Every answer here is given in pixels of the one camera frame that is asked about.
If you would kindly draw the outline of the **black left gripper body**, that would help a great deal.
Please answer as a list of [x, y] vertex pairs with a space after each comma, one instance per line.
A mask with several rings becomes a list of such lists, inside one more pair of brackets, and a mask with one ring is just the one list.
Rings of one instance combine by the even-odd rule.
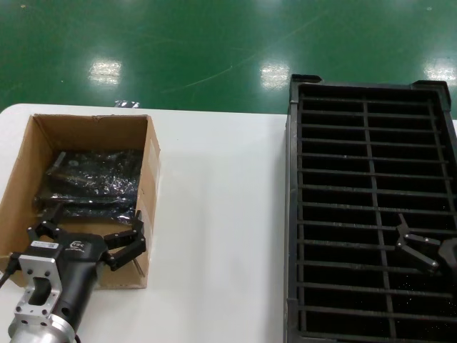
[[99, 281], [107, 245], [102, 236], [86, 233], [61, 233], [56, 243], [62, 246], [57, 259], [62, 291], [55, 314], [79, 324]]

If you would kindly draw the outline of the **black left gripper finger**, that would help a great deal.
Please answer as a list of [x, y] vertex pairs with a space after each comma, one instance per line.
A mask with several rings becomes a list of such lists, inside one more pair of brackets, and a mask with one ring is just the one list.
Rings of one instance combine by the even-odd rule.
[[68, 233], [59, 226], [63, 213], [63, 205], [58, 204], [50, 212], [46, 212], [35, 224], [28, 227], [26, 232], [29, 238], [29, 245], [39, 241], [41, 237], [48, 237], [53, 243], [65, 246], [68, 243]]
[[146, 252], [144, 222], [141, 220], [141, 215], [141, 211], [135, 213], [130, 230], [104, 236], [107, 252], [103, 261], [111, 271], [122, 268]]

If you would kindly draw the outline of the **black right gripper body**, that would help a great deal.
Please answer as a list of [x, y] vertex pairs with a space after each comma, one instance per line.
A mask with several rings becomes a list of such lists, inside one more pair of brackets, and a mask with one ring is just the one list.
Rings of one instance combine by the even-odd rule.
[[456, 268], [456, 239], [447, 239], [442, 242], [441, 260], [449, 269]]

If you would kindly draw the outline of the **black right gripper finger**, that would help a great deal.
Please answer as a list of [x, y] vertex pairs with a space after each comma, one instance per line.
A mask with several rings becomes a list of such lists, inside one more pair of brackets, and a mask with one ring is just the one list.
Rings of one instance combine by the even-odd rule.
[[421, 270], [425, 274], [434, 275], [440, 267], [438, 250], [441, 246], [441, 241], [411, 233], [404, 216], [402, 214], [398, 216], [401, 223], [396, 227], [398, 233], [396, 251], [412, 267]]

